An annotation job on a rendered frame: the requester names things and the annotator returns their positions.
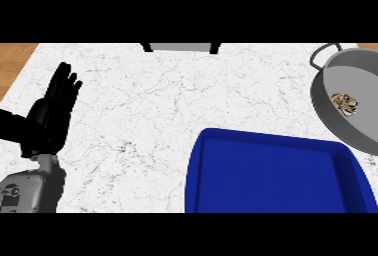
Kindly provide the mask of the brown cupcake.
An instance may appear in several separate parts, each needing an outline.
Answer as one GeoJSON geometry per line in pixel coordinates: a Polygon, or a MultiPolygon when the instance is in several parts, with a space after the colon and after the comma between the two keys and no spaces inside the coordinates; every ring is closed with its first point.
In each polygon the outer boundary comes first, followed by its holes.
{"type": "Polygon", "coordinates": [[[358,111],[358,101],[351,95],[337,93],[333,95],[331,99],[342,113],[348,117],[353,116],[358,111]]]}

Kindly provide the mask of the grey appliance with black legs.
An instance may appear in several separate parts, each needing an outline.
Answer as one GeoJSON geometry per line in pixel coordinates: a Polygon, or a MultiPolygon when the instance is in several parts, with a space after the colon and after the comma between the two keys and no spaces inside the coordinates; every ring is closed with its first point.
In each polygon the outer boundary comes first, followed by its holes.
{"type": "Polygon", "coordinates": [[[145,52],[154,51],[195,51],[219,53],[221,43],[142,43],[145,52]]]}

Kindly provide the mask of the blue tray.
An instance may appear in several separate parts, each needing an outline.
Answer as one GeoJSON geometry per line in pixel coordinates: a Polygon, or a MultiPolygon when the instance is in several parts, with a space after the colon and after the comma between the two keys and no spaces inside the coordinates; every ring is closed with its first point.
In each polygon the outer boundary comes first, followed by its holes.
{"type": "Polygon", "coordinates": [[[188,213],[378,213],[339,142],[207,128],[190,159],[188,213]]]}

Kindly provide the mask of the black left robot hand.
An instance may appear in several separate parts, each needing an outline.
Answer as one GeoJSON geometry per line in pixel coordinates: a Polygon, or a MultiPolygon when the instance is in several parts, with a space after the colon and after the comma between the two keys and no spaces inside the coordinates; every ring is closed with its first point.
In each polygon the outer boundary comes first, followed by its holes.
{"type": "Polygon", "coordinates": [[[57,154],[63,150],[82,85],[71,65],[63,62],[29,115],[23,117],[0,109],[0,139],[20,144],[23,158],[57,154]]]}

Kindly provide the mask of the grey metal pot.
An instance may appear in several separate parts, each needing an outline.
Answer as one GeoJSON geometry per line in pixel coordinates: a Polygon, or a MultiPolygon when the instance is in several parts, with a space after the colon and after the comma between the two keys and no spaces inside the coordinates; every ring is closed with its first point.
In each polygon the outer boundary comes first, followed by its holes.
{"type": "Polygon", "coordinates": [[[311,65],[318,70],[312,103],[325,126],[353,148],[378,156],[378,50],[328,43],[311,65]]]}

